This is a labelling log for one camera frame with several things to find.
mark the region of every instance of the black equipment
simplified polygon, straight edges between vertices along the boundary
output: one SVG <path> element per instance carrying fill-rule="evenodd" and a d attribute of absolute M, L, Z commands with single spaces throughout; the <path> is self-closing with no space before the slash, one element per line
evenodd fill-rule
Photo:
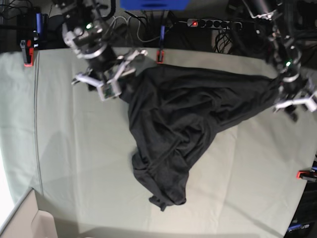
<path fill-rule="evenodd" d="M 146 55 L 146 51 L 133 50 L 125 56 L 117 57 L 109 43 L 110 19 L 115 12 L 115 0 L 111 0 L 109 15 L 102 16 L 100 10 L 108 6 L 90 0 L 53 0 L 65 19 L 63 38 L 78 58 L 89 63 L 85 73 L 79 73 L 73 80 L 85 82 L 95 87 L 102 101 L 121 94 L 118 79 L 133 73 L 135 69 L 129 64 L 138 55 Z M 273 51 L 270 62 L 279 72 L 281 79 L 280 95 L 275 110 L 285 110 L 296 121 L 294 113 L 296 105 L 305 109 L 317 110 L 317 92 L 312 83 L 300 76 L 301 51 L 295 44 L 290 26 L 284 19 L 282 1 L 277 0 L 243 0 L 250 16 L 267 21 L 271 31 L 267 38 Z"/>

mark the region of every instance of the black cable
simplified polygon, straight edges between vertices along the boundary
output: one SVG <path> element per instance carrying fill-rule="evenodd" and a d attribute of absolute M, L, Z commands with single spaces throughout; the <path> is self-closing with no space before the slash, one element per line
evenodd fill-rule
<path fill-rule="evenodd" d="M 228 50 L 228 55 L 232 54 L 232 52 L 235 51 L 235 46 L 231 46 L 230 49 Z"/>
<path fill-rule="evenodd" d="M 168 16 L 169 19 L 171 20 L 172 24 L 175 25 L 175 24 L 178 24 L 179 21 L 178 21 L 178 18 L 175 16 L 175 14 L 172 12 L 172 11 L 169 11 L 168 12 Z M 180 39 L 181 41 L 183 42 L 184 46 L 187 45 L 187 47 L 190 49 L 190 50 L 193 50 L 195 51 L 196 48 L 194 47 L 194 45 L 190 42 L 190 40 L 188 39 L 188 37 L 186 36 L 186 34 L 181 31 L 181 32 L 178 32 L 176 31 L 176 33 L 178 33 L 180 35 Z"/>
<path fill-rule="evenodd" d="M 152 24 L 153 28 L 155 28 L 155 20 L 154 20 L 153 11 L 151 11 L 151 24 Z"/>
<path fill-rule="evenodd" d="M 52 8 L 53 8 L 53 4 L 51 4 L 51 8 L 50 8 L 50 12 L 49 12 L 49 16 L 48 16 L 48 18 L 49 18 L 49 17 L 50 17 L 50 15 L 51 15 Z"/>
<path fill-rule="evenodd" d="M 231 35 L 233 37 L 234 43 L 236 44 L 236 47 L 239 48 L 239 50 L 248 57 L 262 57 L 263 53 L 261 52 L 265 47 L 266 44 L 263 45 L 263 47 L 260 49 L 261 51 L 258 52 L 252 52 L 251 50 L 249 50 L 245 44 L 242 42 L 242 40 L 240 39 L 240 36 L 238 35 L 238 31 L 237 31 L 237 27 L 236 24 L 234 23 L 235 19 L 237 18 L 238 13 L 240 12 L 240 9 L 243 6 L 240 6 L 236 9 L 234 15 L 233 15 L 233 22 L 230 23 L 230 29 L 231 29 Z"/>
<path fill-rule="evenodd" d="M 223 53 L 225 48 L 222 48 L 222 50 L 221 50 L 220 47 L 221 47 L 222 44 L 224 44 L 224 46 L 227 46 L 227 45 L 230 43 L 230 38 L 227 36 L 227 34 L 228 34 L 227 31 L 224 31 L 224 32 L 218 31 L 218 32 L 219 32 L 219 33 L 218 33 L 218 35 L 216 36 L 216 38 L 215 38 L 215 40 L 214 40 L 214 42 L 215 42 L 215 43 L 214 43 L 214 51 L 215 51 L 215 52 L 218 52 L 218 53 Z M 224 41 L 224 42 L 222 42 L 222 43 L 219 45 L 220 41 L 221 41 L 221 40 L 224 40 L 225 37 L 227 37 L 229 43 L 226 42 L 226 41 Z"/>
<path fill-rule="evenodd" d="M 313 51 L 313 53 L 308 57 L 308 59 L 302 64 L 303 66 L 307 65 L 309 61 L 312 60 L 312 58 L 315 56 L 317 49 Z"/>
<path fill-rule="evenodd" d="M 103 17 L 103 20 L 107 21 L 110 18 L 112 18 L 115 14 L 115 11 L 116 11 L 116 2 L 115 2 L 115 0 L 110 0 L 110 12 L 107 16 Z"/>
<path fill-rule="evenodd" d="M 146 12 L 146 11 L 141 11 L 141 12 L 142 12 L 142 14 L 145 16 L 146 21 L 147 21 L 147 24 L 150 24 L 150 23 L 149 23 L 149 18 L 148 18 L 148 16 L 147 16 L 147 12 Z"/>
<path fill-rule="evenodd" d="M 28 7 L 28 6 L 16 6 L 16 5 L 11 6 L 15 1 L 26 1 L 26 2 L 29 2 L 31 7 Z M 29 0 L 13 0 L 13 1 L 10 2 L 10 3 L 7 5 L 7 7 L 2 11 L 2 14 L 3 14 L 5 11 L 9 10 L 10 8 L 22 8 L 22 7 L 31 9 L 31 8 L 33 8 L 33 4 L 32 4 Z"/>
<path fill-rule="evenodd" d="M 136 16 L 128 11 L 124 11 L 125 13 L 127 13 L 129 16 L 135 18 L 135 19 L 138 19 L 140 21 L 140 23 L 144 26 L 145 30 L 146 30 L 146 33 L 147 33 L 147 36 L 149 36 L 149 32 L 151 33 L 151 36 L 152 38 L 154 38 L 154 32 L 153 32 L 153 27 L 151 27 L 149 24 L 148 24 L 148 19 L 145 18 L 144 16 Z"/>
<path fill-rule="evenodd" d="M 228 38 L 228 37 L 227 37 L 227 39 L 228 39 L 227 42 L 223 45 L 223 48 L 222 48 L 222 50 L 221 50 L 222 53 L 224 53 L 224 50 L 226 49 L 226 47 L 231 43 L 231 39 Z"/>
<path fill-rule="evenodd" d="M 108 27 L 108 28 L 110 28 L 110 25 L 105 21 L 104 22 L 104 24 Z M 115 29 L 113 29 L 112 31 L 111 31 L 111 34 L 112 33 L 114 33 L 114 35 L 116 36 L 116 38 L 121 38 L 121 39 L 123 39 L 123 40 L 126 40 L 123 36 L 121 36 L 120 34 L 118 34 L 116 31 L 115 31 Z M 112 35 L 110 35 L 110 37 L 109 38 L 106 38 L 106 35 L 105 36 L 103 36 L 106 40 L 111 40 L 111 36 Z"/>
<path fill-rule="evenodd" d="M 10 8 L 19 9 L 20 13 L 23 14 L 22 10 L 20 9 L 21 7 L 10 6 L 10 5 L 7 5 L 7 4 L 0 4 L 0 6 L 6 6 L 6 7 L 7 7 L 5 10 L 3 10 L 2 13 L 0 13 L 0 15 L 1 15 L 4 19 L 6 19 L 6 18 L 3 16 L 4 12 L 7 11 L 8 9 L 10 9 Z"/>
<path fill-rule="evenodd" d="M 223 54 L 223 52 L 224 52 L 224 47 L 223 46 L 225 46 L 225 44 L 226 44 L 226 39 L 225 39 L 225 37 L 228 39 L 228 37 L 226 36 L 226 34 L 223 34 L 223 37 L 221 38 L 223 41 L 220 43 L 220 45 L 219 45 L 219 49 L 220 49 L 220 52 Z"/>
<path fill-rule="evenodd" d="M 166 21 L 164 22 L 164 14 L 165 14 L 165 10 L 163 10 L 161 16 L 160 16 L 160 24 L 161 25 L 166 25 Z"/>
<path fill-rule="evenodd" d="M 314 49 L 317 47 L 317 44 L 316 45 L 312 45 L 312 46 L 308 46 L 308 47 L 303 47 L 303 50 L 310 50 L 310 49 Z"/>

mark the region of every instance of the electrical cable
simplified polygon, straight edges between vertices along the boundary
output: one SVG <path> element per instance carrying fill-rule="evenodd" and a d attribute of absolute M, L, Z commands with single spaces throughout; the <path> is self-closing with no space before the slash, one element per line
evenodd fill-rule
<path fill-rule="evenodd" d="M 167 17 L 170 19 L 170 21 L 172 22 L 173 26 L 177 23 L 179 23 L 180 21 L 178 21 L 177 17 L 175 16 L 175 14 L 172 11 L 168 12 Z M 184 46 L 186 46 L 187 48 L 195 51 L 195 47 L 193 46 L 193 44 L 189 41 L 189 39 L 187 38 L 186 34 L 180 30 L 178 31 L 177 28 L 174 30 L 175 33 L 177 33 L 180 36 L 180 40 L 183 42 Z"/>
<path fill-rule="evenodd" d="M 155 28 L 155 20 L 154 20 L 154 13 L 153 13 L 153 11 L 151 11 L 151 24 L 152 24 L 153 28 Z"/>
<path fill-rule="evenodd" d="M 128 11 L 124 11 L 124 12 L 127 13 L 129 16 L 131 16 L 131 17 L 133 17 L 133 18 L 135 18 L 135 19 L 138 19 L 138 20 L 141 22 L 141 24 L 145 27 L 147 33 L 150 31 L 152 37 L 154 37 L 153 27 L 150 27 L 150 23 L 149 23 L 149 20 L 148 20 L 147 17 L 144 17 L 144 16 L 136 16 L 136 15 L 134 15 L 134 14 L 128 12 Z"/>
<path fill-rule="evenodd" d="M 142 12 L 142 14 L 145 16 L 146 21 L 147 21 L 147 24 L 149 24 L 149 18 L 148 18 L 148 16 L 147 16 L 147 12 L 146 12 L 146 11 L 141 11 L 141 12 Z"/>
<path fill-rule="evenodd" d="M 260 48 L 259 51 L 255 52 L 255 51 L 251 51 L 250 49 L 248 49 L 245 44 L 242 42 L 242 40 L 240 39 L 239 35 L 238 35 L 238 31 L 237 31 L 237 27 L 236 24 L 234 23 L 234 21 L 237 19 L 237 15 L 240 12 L 240 9 L 243 6 L 240 6 L 236 9 L 234 15 L 233 15 L 233 22 L 230 23 L 230 29 L 231 29 L 231 34 L 234 40 L 234 43 L 236 43 L 236 48 L 239 48 L 239 50 L 248 57 L 262 57 L 263 56 L 263 49 L 266 47 L 266 44 L 263 45 L 262 48 Z"/>
<path fill-rule="evenodd" d="M 33 8 L 33 3 L 30 0 L 17 0 L 17 1 L 26 1 L 27 3 L 30 4 L 29 8 Z"/>
<path fill-rule="evenodd" d="M 160 24 L 161 24 L 161 26 L 166 24 L 166 21 L 163 22 L 164 21 L 164 13 L 165 13 L 165 10 L 163 10 L 163 12 L 162 12 L 162 14 L 160 16 Z"/>
<path fill-rule="evenodd" d="M 48 18 L 49 18 L 49 17 L 50 17 L 50 15 L 51 15 L 52 8 L 53 8 L 53 4 L 51 4 L 51 8 L 50 8 L 50 12 L 49 12 L 49 16 L 48 16 Z"/>
<path fill-rule="evenodd" d="M 122 36 L 120 36 L 119 34 L 117 34 L 117 33 L 115 32 L 115 26 L 116 26 L 116 24 L 117 24 L 117 20 L 118 20 L 118 19 L 123 19 L 124 22 L 125 22 L 125 24 L 126 24 L 126 26 L 127 26 L 127 32 L 128 32 L 128 34 L 126 34 L 125 39 L 124 39 L 124 40 L 125 40 L 125 45 L 128 46 L 128 36 L 129 36 L 130 39 L 131 39 L 131 44 L 132 44 L 132 46 L 133 46 L 133 45 L 134 45 L 134 41 L 133 41 L 132 33 L 131 33 L 131 30 L 130 30 L 130 23 L 129 23 L 130 20 L 131 20 L 131 18 L 132 18 L 131 16 L 128 17 L 128 18 L 125 18 L 124 16 L 113 16 L 113 21 L 110 23 L 110 25 L 109 25 L 109 27 L 108 27 L 108 29 L 107 29 L 105 35 L 107 35 L 109 31 L 111 31 L 111 34 L 114 33 L 114 34 L 116 34 L 118 37 L 120 37 L 120 38 L 123 39 Z"/>
<path fill-rule="evenodd" d="M 112 18 L 115 14 L 116 11 L 116 1 L 115 0 L 110 0 L 110 12 L 107 16 L 103 17 L 104 21 L 109 20 L 110 18 Z"/>
<path fill-rule="evenodd" d="M 231 37 L 227 36 L 228 31 L 223 31 L 220 32 L 218 31 L 218 35 L 215 38 L 215 46 L 214 46 L 214 52 L 218 52 L 218 53 L 224 53 L 225 48 L 232 43 L 231 41 Z"/>
<path fill-rule="evenodd" d="M 0 17 L 2 17 L 3 19 L 5 20 L 10 20 L 10 19 L 13 19 L 15 17 L 17 17 L 18 15 L 15 15 L 15 16 L 12 16 L 12 17 L 5 17 L 4 16 L 4 13 L 10 9 L 18 9 L 20 11 L 20 14 L 23 14 L 23 11 L 21 10 L 21 7 L 15 7 L 15 6 L 10 6 L 10 5 L 7 5 L 7 4 L 0 4 L 0 6 L 7 6 L 6 9 L 4 9 L 1 13 L 0 13 Z"/>
<path fill-rule="evenodd" d="M 138 26 L 138 30 L 137 30 L 137 37 L 138 37 L 138 39 L 139 39 L 139 41 L 141 41 L 142 43 L 149 43 L 149 42 L 152 42 L 152 41 L 155 41 L 155 40 L 157 40 L 157 39 L 159 39 L 160 38 L 160 36 L 157 36 L 157 37 L 154 37 L 153 39 L 150 39 L 150 40 L 142 40 L 141 39 L 141 37 L 140 37 L 140 27 L 141 27 L 141 23 L 139 22 L 139 26 Z"/>
<path fill-rule="evenodd" d="M 315 50 L 312 52 L 312 54 L 308 57 L 307 60 L 305 60 L 304 63 L 302 63 L 302 65 L 303 65 L 303 66 L 307 65 L 307 64 L 309 63 L 309 61 L 311 61 L 312 58 L 315 56 L 316 52 L 317 52 L 317 49 L 315 49 Z"/>

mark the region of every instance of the clamp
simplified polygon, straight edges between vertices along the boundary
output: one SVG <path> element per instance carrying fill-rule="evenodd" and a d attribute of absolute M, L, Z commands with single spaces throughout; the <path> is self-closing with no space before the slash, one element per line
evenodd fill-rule
<path fill-rule="evenodd" d="M 303 179 L 310 182 L 317 182 L 317 173 L 312 171 L 298 171 L 297 179 Z"/>
<path fill-rule="evenodd" d="M 125 56 L 118 56 L 117 59 L 121 60 L 121 63 L 118 65 L 116 71 L 110 74 L 106 82 L 90 77 L 91 69 L 88 68 L 86 73 L 76 74 L 71 84 L 75 85 L 79 82 L 83 82 L 95 87 L 102 102 L 109 98 L 118 97 L 122 93 L 118 80 L 136 71 L 135 68 L 130 67 L 130 63 L 139 55 L 146 56 L 148 52 L 146 50 L 135 50 Z"/>
<path fill-rule="evenodd" d="M 32 47 L 31 40 L 22 40 L 20 42 L 20 47 L 22 50 L 23 61 L 25 67 L 32 67 L 33 66 L 33 55 L 34 55 L 34 48 Z"/>
<path fill-rule="evenodd" d="M 162 25 L 160 28 L 159 50 L 157 52 L 157 63 L 164 62 L 164 37 L 165 37 L 165 26 Z"/>

